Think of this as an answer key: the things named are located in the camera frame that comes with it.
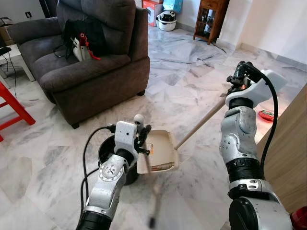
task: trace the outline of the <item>marble floor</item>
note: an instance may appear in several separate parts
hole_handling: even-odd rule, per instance
[[[259,69],[284,75],[287,85],[278,93],[279,114],[306,84],[307,73],[274,60],[266,52],[222,51],[193,40],[183,30],[163,32],[149,28],[150,78],[146,94],[134,97],[84,121],[73,130],[37,82],[18,69],[18,100],[34,117],[28,126],[16,123],[0,133],[0,229],[74,230],[80,212],[82,151],[97,127],[119,120],[132,121],[137,113],[153,128],[171,131],[181,140],[214,106],[228,88],[226,77],[239,61],[251,61]],[[14,74],[7,82],[14,86]],[[272,110],[272,100],[255,108]],[[224,106],[193,135],[178,153],[179,169],[155,176],[163,198],[159,230],[219,230],[227,221],[231,200],[227,196],[227,172],[219,155],[220,123]],[[0,123],[12,117],[2,108]],[[257,117],[256,141],[270,128]],[[97,166],[97,150],[109,133],[101,131],[87,151],[87,168]],[[145,230],[151,192],[147,177],[125,186],[112,222],[112,230]],[[90,178],[90,187],[96,175]]]

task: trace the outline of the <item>white side table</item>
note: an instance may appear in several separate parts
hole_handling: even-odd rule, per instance
[[[19,52],[17,45],[11,45],[11,46],[8,46],[8,47],[12,49],[10,51],[10,56],[11,56],[11,60],[12,60],[13,65],[14,66],[21,66],[24,69],[24,71],[25,71],[27,77],[29,78],[29,80],[35,81],[31,71],[29,70],[26,63],[24,62],[24,59],[21,56],[21,53]],[[6,57],[8,62],[10,62],[9,54],[6,53],[6,54],[4,54],[4,56]],[[0,56],[0,65],[2,65],[2,64],[6,64],[6,60],[3,56]],[[6,77],[7,76],[4,73],[4,71],[2,69],[0,69],[0,81],[6,88],[9,89],[10,88],[9,85],[4,80]]]

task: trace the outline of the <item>sofa cushion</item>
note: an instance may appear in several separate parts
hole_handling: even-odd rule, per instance
[[[56,57],[53,53],[47,54],[32,64],[32,73],[36,80],[39,82],[40,78],[54,69],[60,69],[64,66],[68,66],[79,62],[75,55],[70,55],[68,59],[65,57]]]
[[[109,53],[128,54],[135,19],[134,0],[59,0],[57,16],[62,30],[68,19],[98,19]]]
[[[54,48],[61,44],[63,44],[61,35],[41,37],[23,43],[19,46],[19,50],[22,53],[27,66],[32,70],[32,64],[37,59],[53,53]]]
[[[35,64],[37,64],[37,67],[47,65],[45,64],[46,60],[40,58],[35,62]],[[124,54],[102,56],[101,60],[89,59],[74,64],[67,63],[67,66],[62,68],[60,66],[56,66],[55,70],[46,73],[38,80],[38,82],[45,91],[60,92],[88,80],[103,77],[103,74],[121,68],[128,63],[130,63],[130,58],[128,55]]]

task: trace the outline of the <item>sofa armrest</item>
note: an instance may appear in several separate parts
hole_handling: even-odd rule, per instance
[[[136,8],[129,57],[137,61],[148,56],[148,11]]]
[[[40,86],[48,92],[60,92],[130,63],[128,55],[107,55],[101,60],[76,62],[44,74]]]
[[[35,38],[60,35],[62,33],[57,17],[17,23],[9,26],[8,32],[18,44]]]

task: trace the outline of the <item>red stool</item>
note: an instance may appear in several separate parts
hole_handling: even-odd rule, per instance
[[[5,88],[1,82],[0,82],[0,97],[2,97],[5,100],[5,102],[0,104],[0,108],[9,104],[19,115],[18,117],[13,118],[12,120],[9,120],[1,124],[0,130],[3,130],[4,128],[7,128],[8,126],[11,126],[12,124],[15,124],[16,122],[21,120],[25,120],[29,125],[33,125],[35,123],[35,120],[27,113],[24,107],[16,100],[16,98],[14,98],[14,96],[10,93],[10,91],[8,91],[7,88]]]

